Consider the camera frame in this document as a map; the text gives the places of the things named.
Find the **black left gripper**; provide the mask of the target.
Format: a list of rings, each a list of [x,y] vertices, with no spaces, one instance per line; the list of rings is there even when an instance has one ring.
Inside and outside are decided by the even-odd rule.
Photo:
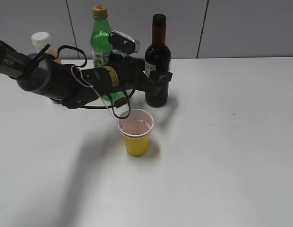
[[[108,66],[114,68],[119,80],[119,85],[110,88],[108,94],[120,92],[122,89],[135,89],[142,92],[158,93],[172,80],[171,72],[158,72],[154,70],[150,72],[149,77],[146,77],[144,74],[144,59],[111,54]]]

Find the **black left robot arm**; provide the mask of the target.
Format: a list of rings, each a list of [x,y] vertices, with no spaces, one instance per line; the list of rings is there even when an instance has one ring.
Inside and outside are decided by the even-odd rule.
[[[115,92],[144,91],[157,94],[172,79],[171,72],[144,73],[142,59],[112,54],[106,66],[83,69],[74,64],[59,64],[42,49],[39,53],[18,53],[0,40],[0,73],[15,80],[27,92],[45,96],[68,109]]]

